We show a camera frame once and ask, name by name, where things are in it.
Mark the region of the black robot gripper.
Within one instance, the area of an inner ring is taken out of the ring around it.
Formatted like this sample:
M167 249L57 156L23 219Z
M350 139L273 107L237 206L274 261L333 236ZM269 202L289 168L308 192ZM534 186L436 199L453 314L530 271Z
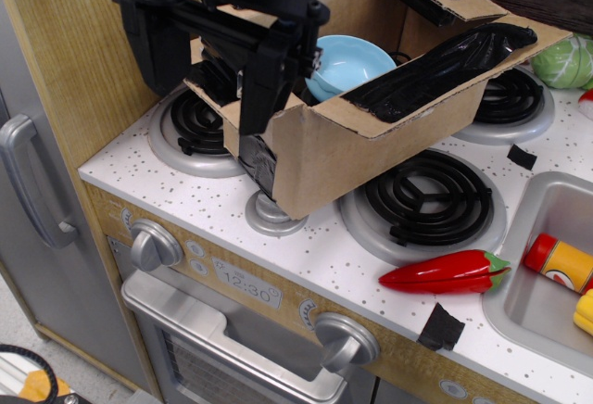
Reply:
M191 67L199 36L244 69L239 133L264 133L298 75L298 51L317 45L330 10L318 0L113 0L145 84L165 95Z

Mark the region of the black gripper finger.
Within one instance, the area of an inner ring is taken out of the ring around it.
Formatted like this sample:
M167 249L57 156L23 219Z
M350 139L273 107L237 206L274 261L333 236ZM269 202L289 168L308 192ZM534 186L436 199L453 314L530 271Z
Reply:
M323 50L317 45L313 46L309 51L299 50L297 55L297 75L310 79L321 66L322 53Z

